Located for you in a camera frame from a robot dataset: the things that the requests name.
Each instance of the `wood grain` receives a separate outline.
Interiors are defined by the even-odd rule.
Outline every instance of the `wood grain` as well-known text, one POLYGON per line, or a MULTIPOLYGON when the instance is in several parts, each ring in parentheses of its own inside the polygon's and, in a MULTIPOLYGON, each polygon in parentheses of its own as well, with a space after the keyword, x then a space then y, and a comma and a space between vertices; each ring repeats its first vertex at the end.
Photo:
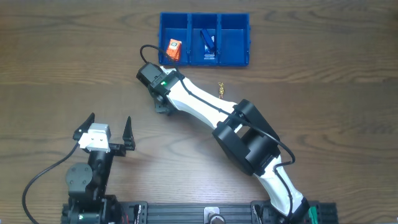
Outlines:
MULTIPOLYGON (((108 184, 122 201, 268 198, 208 127, 185 113, 154 112, 135 76, 139 47, 157 43, 161 11, 250 12, 248 67, 182 72, 214 95, 224 82, 228 101, 252 101, 294 150, 297 163, 286 170, 296 188, 336 202, 340 223, 396 222, 397 1, 17 0, 0 2, 2 223, 29 222, 25 185, 69 152, 91 112, 111 126, 114 142, 132 116, 137 150, 115 158, 108 184)), ((40 223, 59 222, 65 173, 87 157, 77 151, 31 187, 27 203, 40 223)))

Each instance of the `blue object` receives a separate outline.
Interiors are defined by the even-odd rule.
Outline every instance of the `blue object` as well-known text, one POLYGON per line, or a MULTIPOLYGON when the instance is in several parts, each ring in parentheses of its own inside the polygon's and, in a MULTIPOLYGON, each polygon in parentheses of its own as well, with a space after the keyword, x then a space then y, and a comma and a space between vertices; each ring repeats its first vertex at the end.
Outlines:
MULTIPOLYGON (((182 41, 178 65, 246 66, 250 59, 249 14, 161 12, 159 47, 167 50, 170 39, 182 41), (215 56, 205 57, 201 30, 214 37, 215 56)), ((161 65, 171 65, 159 53, 161 65)))
POLYGON ((211 38, 209 32, 206 29, 202 29, 200 31, 200 36, 202 37, 204 43, 208 47, 210 52, 214 52, 216 50, 216 46, 214 45, 214 40, 211 38))

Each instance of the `blue bin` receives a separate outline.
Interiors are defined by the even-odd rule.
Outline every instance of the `blue bin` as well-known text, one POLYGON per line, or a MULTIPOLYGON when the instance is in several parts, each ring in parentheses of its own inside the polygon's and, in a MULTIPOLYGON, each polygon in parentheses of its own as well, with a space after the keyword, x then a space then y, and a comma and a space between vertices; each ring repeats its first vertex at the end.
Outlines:
MULTIPOLYGON (((161 12, 159 47, 167 50, 170 39, 182 41, 178 65, 246 66, 250 59, 249 14, 161 12), (215 37, 214 59, 205 58, 202 29, 215 37)), ((171 65, 159 54, 161 65, 171 65)))

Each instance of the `black cable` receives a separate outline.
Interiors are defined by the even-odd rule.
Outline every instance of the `black cable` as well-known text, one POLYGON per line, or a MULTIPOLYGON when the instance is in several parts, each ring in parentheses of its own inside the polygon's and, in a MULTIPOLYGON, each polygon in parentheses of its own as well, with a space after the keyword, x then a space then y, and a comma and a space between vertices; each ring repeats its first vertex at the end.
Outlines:
POLYGON ((292 193, 290 192, 290 189, 289 189, 289 187, 287 186, 285 180, 284 180, 284 179, 280 176, 280 174, 278 173, 277 168, 278 168, 278 167, 281 167, 281 166, 287 166, 287 165, 293 164, 293 163, 295 162, 295 160, 296 160, 296 158, 295 158, 293 152, 292 152, 284 143, 282 143, 281 141, 279 141, 279 140, 277 140, 276 138, 272 137, 270 134, 266 133, 265 131, 259 129, 257 126, 255 126, 255 125, 253 125, 253 124, 251 124, 251 123, 245 121, 244 119, 241 119, 241 118, 239 118, 239 117, 237 117, 237 116, 234 116, 233 114, 231 114, 231 113, 229 113, 229 112, 227 112, 227 111, 225 111, 225 110, 223 110, 223 109, 221 109, 221 108, 218 108, 218 107, 216 107, 215 105, 212 105, 211 103, 207 102, 206 100, 200 98, 199 96, 196 96, 195 94, 193 94, 193 93, 192 93, 190 90, 188 90, 188 88, 185 86, 185 84, 184 84, 184 82, 183 82, 183 76, 182 76, 182 74, 180 73, 180 70, 178 69, 178 67, 177 67, 177 65, 175 64, 174 60, 173 60, 163 49, 161 49, 161 48, 159 48, 159 47, 156 47, 156 46, 154 46, 154 45, 151 45, 151 44, 143 45, 143 46, 139 49, 139 53, 140 53, 140 55, 141 55, 142 60, 143 60, 145 63, 147 63, 147 60, 145 59, 144 55, 142 54, 142 50, 144 50, 144 48, 146 48, 146 47, 151 47, 151 48, 153 48, 153 49, 158 50, 160 53, 164 54, 164 55, 168 58, 168 60, 171 61, 173 67, 175 68, 176 72, 178 73, 178 78, 179 78, 179 80, 180 80, 180 82, 181 82, 181 84, 182 84, 184 90, 185 90, 189 95, 193 96, 194 98, 196 98, 197 100, 201 101, 202 103, 204 103, 204 104, 210 106, 211 108, 217 110, 218 112, 221 112, 221 113, 224 113, 224 114, 228 115, 228 117, 229 117, 230 119, 234 119, 234 120, 236 120, 236 121, 239 121, 241 124, 243 124, 243 125, 245 125, 245 126, 248 126, 248 127, 252 128, 252 129, 254 129, 255 131, 257 131, 257 132, 259 132, 259 133, 261 133, 261 134, 263 134, 263 135, 265 135, 265 136, 271 138, 271 140, 273 140, 276 144, 280 145, 280 146, 281 146, 283 149, 285 149, 285 151, 291 156, 291 158, 292 158, 291 161, 288 161, 288 162, 281 162, 280 164, 276 164, 276 165, 274 166, 274 168, 273 168, 273 171, 274 171, 275 174, 278 176, 278 178, 280 179, 280 181, 283 183, 283 185, 285 186, 286 191, 287 191, 287 193, 288 193, 288 195, 289 195, 290 208, 289 208, 289 213, 288 213, 288 215, 287 215, 287 218, 289 219, 289 218, 293 215, 293 214, 292 214, 292 209, 293 209, 293 198, 292 198, 292 193))
POLYGON ((26 185, 24 193, 22 193, 22 206, 24 207, 24 211, 27 215, 27 217, 32 221, 32 223, 34 224, 39 224, 34 218, 33 216, 30 214, 29 210, 27 209, 26 206, 26 194, 27 191, 29 190, 29 187, 39 178, 41 177, 43 174, 45 174, 46 172, 50 171, 51 169, 53 169, 54 167, 58 166, 59 164, 61 164, 63 161, 67 160, 75 151, 76 148, 78 146, 78 143, 76 142, 75 146, 73 147, 73 149, 69 152, 69 154, 67 154, 67 156, 65 156, 63 159, 61 159, 60 161, 52 164, 51 166, 49 166, 48 168, 46 168, 45 170, 43 170, 42 172, 40 172, 39 174, 37 174, 35 177, 33 177, 32 180, 29 181, 29 183, 26 185))

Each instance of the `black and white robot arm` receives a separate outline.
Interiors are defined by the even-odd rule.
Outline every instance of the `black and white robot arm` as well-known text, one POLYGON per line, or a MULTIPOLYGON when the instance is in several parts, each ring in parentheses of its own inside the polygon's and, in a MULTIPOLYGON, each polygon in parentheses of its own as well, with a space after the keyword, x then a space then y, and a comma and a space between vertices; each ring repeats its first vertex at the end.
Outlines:
POLYGON ((271 198, 271 204, 284 217, 282 223, 302 220, 309 209, 309 204, 307 199, 295 189, 284 168, 275 166, 281 163, 280 151, 275 141, 252 128, 240 138, 236 133, 243 124, 203 101, 256 125, 279 140, 275 131, 252 103, 247 100, 239 104, 221 100, 199 89, 175 69, 165 69, 149 62, 139 70, 137 78, 148 88, 157 108, 161 107, 163 111, 185 111, 214 129, 213 135, 226 155, 243 172, 254 174, 260 180, 271 198))

